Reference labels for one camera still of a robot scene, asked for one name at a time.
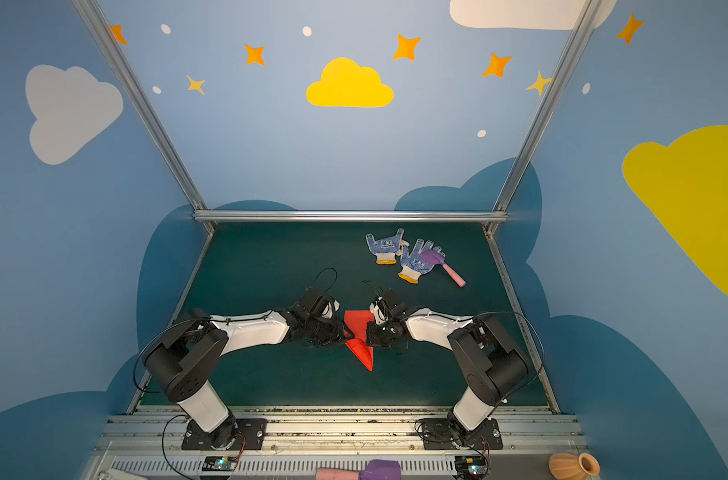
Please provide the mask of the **red square paper sheet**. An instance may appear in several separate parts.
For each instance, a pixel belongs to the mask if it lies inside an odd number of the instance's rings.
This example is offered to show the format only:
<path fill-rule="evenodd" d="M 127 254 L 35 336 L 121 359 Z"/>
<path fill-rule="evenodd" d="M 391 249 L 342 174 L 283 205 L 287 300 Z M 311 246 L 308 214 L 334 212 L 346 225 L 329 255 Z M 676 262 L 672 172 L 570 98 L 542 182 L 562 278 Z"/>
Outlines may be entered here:
<path fill-rule="evenodd" d="M 346 311 L 344 315 L 344 322 L 354 335 L 346 346 L 370 372 L 374 369 L 374 348 L 367 343 L 367 326 L 373 320 L 370 311 Z"/>

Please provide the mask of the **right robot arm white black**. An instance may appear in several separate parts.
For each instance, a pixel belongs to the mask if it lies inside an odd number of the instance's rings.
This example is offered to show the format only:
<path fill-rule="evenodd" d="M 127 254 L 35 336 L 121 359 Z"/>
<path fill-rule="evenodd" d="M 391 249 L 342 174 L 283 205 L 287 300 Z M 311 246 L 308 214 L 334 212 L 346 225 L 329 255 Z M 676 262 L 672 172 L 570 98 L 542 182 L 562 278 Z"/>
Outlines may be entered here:
<path fill-rule="evenodd" d="M 367 343 L 385 347 L 407 338 L 450 350 L 467 384 L 449 415 L 460 434 L 479 430 L 503 399 L 535 375 L 528 354 L 496 313 L 453 316 L 409 306 L 388 290 L 370 304 L 374 320 L 366 327 Z"/>

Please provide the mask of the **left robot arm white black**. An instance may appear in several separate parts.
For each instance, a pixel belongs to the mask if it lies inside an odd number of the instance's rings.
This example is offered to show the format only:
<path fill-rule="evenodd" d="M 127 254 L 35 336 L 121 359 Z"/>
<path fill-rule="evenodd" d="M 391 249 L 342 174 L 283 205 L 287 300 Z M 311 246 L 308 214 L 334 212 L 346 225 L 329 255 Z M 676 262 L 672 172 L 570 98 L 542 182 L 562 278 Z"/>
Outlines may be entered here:
<path fill-rule="evenodd" d="M 166 398 L 181 407 L 202 433 L 212 435 L 235 427 L 232 411 L 210 382 L 221 357 L 303 339 L 327 347 L 353 338 L 353 331 L 340 316 L 340 303 L 310 287 L 290 307 L 254 315 L 191 310 L 149 342 L 140 360 Z"/>

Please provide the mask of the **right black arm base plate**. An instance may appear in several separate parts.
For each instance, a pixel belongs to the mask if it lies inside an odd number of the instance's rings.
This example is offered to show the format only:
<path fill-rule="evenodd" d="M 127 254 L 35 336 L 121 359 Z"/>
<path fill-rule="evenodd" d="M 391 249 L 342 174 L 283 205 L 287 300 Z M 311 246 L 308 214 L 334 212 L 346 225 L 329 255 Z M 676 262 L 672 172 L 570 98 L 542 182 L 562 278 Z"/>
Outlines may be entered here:
<path fill-rule="evenodd" d="M 415 431 L 426 450 L 502 450 L 502 433 L 496 419 L 487 419 L 474 430 L 466 430 L 450 418 L 424 418 L 415 422 Z"/>

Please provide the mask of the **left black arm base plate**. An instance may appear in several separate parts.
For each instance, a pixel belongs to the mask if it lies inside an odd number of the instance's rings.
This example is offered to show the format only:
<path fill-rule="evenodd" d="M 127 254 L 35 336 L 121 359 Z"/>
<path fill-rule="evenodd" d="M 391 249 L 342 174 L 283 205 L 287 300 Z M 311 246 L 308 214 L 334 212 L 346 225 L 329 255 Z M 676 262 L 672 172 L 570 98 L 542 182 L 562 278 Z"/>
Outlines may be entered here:
<path fill-rule="evenodd" d="M 188 422 L 181 449 L 184 451 L 261 450 L 267 420 L 229 418 L 212 432 L 205 432 L 194 420 Z"/>

